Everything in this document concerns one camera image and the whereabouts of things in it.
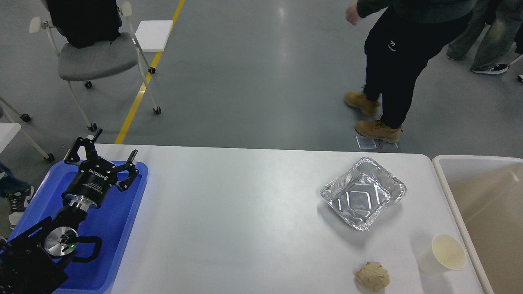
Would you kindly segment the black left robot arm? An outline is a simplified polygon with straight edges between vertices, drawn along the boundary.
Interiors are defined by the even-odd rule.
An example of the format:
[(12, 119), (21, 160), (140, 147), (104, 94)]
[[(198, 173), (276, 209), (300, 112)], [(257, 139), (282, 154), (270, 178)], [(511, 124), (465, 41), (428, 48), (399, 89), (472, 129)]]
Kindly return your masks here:
[(56, 216), (1, 244), (2, 294), (51, 294), (67, 281), (70, 263), (89, 263), (99, 256), (102, 239), (80, 236), (78, 228), (88, 209), (102, 206), (110, 188), (126, 191), (139, 175), (136, 149), (122, 165), (98, 155), (95, 142), (101, 133), (77, 138), (64, 157), (78, 171), (60, 196), (63, 207)]

